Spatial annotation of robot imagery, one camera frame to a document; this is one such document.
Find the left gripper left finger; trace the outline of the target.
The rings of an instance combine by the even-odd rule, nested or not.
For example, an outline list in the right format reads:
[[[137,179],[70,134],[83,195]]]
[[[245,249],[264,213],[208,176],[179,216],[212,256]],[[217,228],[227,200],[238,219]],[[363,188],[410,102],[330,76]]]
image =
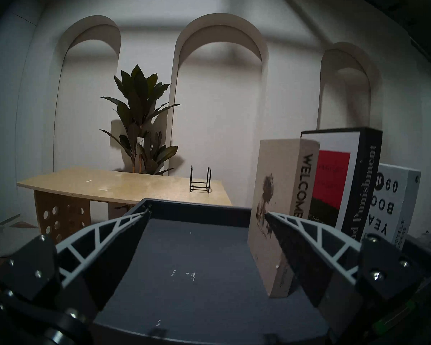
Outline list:
[[[129,268],[150,216],[144,209],[93,224],[57,245],[36,236],[0,266],[0,290],[40,308],[74,308],[92,320]]]

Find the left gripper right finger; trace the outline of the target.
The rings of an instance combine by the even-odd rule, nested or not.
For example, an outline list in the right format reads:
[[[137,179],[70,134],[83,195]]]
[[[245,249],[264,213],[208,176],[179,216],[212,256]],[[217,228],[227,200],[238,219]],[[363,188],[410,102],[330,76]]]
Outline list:
[[[431,251],[369,233],[358,242],[326,224],[276,212],[265,219],[331,334],[387,334],[431,299]]]

